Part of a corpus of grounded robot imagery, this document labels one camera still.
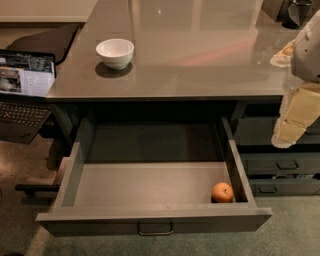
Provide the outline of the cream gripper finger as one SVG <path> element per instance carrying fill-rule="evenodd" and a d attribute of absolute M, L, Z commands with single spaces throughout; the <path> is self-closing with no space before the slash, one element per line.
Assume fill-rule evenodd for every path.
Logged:
<path fill-rule="evenodd" d="M 320 117 L 320 84 L 302 83 L 283 96 L 271 143 L 286 149 L 294 145 Z"/>
<path fill-rule="evenodd" d="M 278 53 L 276 53 L 271 58 L 270 64 L 280 68 L 290 67 L 294 45 L 294 40 L 288 42 Z"/>

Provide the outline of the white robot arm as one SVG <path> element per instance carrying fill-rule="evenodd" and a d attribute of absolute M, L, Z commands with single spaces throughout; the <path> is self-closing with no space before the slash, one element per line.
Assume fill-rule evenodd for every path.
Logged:
<path fill-rule="evenodd" d="M 271 143 L 285 149 L 294 145 L 320 117 L 320 10 L 270 60 L 272 65 L 289 66 L 291 74 L 302 80 L 285 89 Z"/>

